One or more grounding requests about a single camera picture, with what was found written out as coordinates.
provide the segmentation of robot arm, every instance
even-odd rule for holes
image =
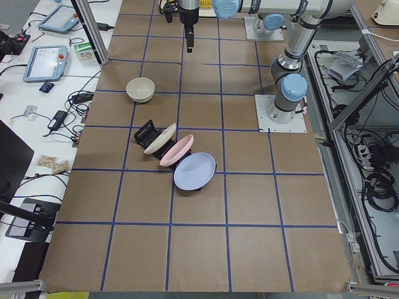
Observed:
[[[180,21],[185,25],[188,52],[194,46],[193,26],[198,22],[200,0],[178,0]],[[268,116],[276,123],[290,122],[297,104],[307,91],[307,82],[300,76],[302,60],[306,55],[323,19],[337,17],[355,4],[356,0],[213,0],[218,18],[228,19],[238,12],[248,14],[284,13],[298,16],[295,31],[288,45],[275,61],[271,72],[277,87],[273,106]]]

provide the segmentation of yellow object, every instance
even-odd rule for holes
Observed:
[[[199,0],[199,8],[211,8],[212,0]]]
[[[89,299],[89,293],[51,293],[46,299]]]

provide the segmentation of light blue plate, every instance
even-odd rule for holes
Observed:
[[[176,186],[182,190],[197,190],[211,180],[215,170],[216,163],[210,154],[195,153],[177,166],[173,179]]]

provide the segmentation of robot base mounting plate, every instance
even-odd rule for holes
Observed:
[[[271,133],[307,133],[304,116],[302,113],[295,114],[292,121],[286,125],[273,122],[266,115],[266,109],[274,101],[274,95],[255,95],[257,123],[259,132]]]
[[[257,17],[245,17],[245,33],[247,35],[247,40],[256,40],[259,42],[283,42],[284,36],[282,35],[281,29],[273,31],[271,34],[258,34],[254,31],[254,24]]]

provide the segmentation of white desk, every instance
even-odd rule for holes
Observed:
[[[66,0],[63,0],[62,4],[71,5],[70,1]],[[122,0],[110,0],[110,2],[106,3],[93,3],[90,7],[93,10],[96,21],[114,26],[121,4]],[[58,4],[53,0],[41,0],[35,12],[48,14],[56,8],[57,5]],[[24,28],[27,27],[29,21],[34,19],[41,19],[41,17],[32,15],[27,20]],[[12,62],[8,64],[0,64],[0,70],[14,64],[26,64],[31,55],[32,48],[37,45],[66,45],[69,50],[69,58],[64,76],[62,76],[58,82],[54,82],[54,87],[48,94],[39,91],[42,83],[25,83],[22,81],[25,68],[18,67],[10,69],[4,72],[0,78],[0,92],[4,94],[2,100],[0,100],[0,119],[8,124],[12,130],[35,151],[34,158],[27,172],[28,176],[32,176],[35,173],[49,174],[51,172],[48,168],[35,166],[40,155],[56,156],[59,158],[58,161],[68,159],[72,163],[76,155],[76,148],[72,147],[71,141],[62,136],[42,137],[42,135],[49,132],[47,129],[48,120],[43,117],[39,116],[34,121],[29,121],[25,117],[19,117],[15,118],[11,123],[9,121],[10,118],[23,114],[28,105],[38,106],[38,113],[52,118],[58,110],[65,110],[64,103],[67,100],[67,96],[73,91],[80,90],[84,83],[100,70],[95,59],[81,62],[75,55],[73,47],[69,47],[69,38],[81,37],[88,42],[88,38],[83,29],[69,32],[68,34],[57,34],[55,32],[39,31],[37,24],[38,22],[33,22],[31,28],[27,31],[27,33],[31,35],[31,39],[27,43],[22,54],[14,56]],[[42,37],[32,42],[32,40],[39,37],[42,33],[44,33]],[[101,32],[101,36],[106,47],[108,47],[111,41],[112,31]],[[4,58],[4,61],[8,61],[10,58],[11,56],[7,56]],[[97,81],[98,78],[94,78],[85,89],[94,91]],[[73,118],[69,116],[65,122],[68,123],[69,120],[72,119]],[[69,128],[78,124],[80,124],[79,116]],[[68,136],[71,135],[65,128],[61,128],[57,133]],[[67,182],[67,177],[63,178],[63,176],[61,176],[61,178]],[[16,196],[51,194],[62,198],[64,191],[65,187],[58,179],[45,177],[23,185],[17,191]],[[33,198],[59,203],[57,199],[51,197]],[[11,204],[20,206],[22,201],[23,198],[14,198]],[[11,223],[12,218],[11,216],[4,215],[1,220]],[[7,228],[8,225],[0,224],[0,256],[2,256],[0,283],[7,282],[6,279],[9,272],[15,270],[25,243],[25,241],[22,240],[5,237],[4,234]]]

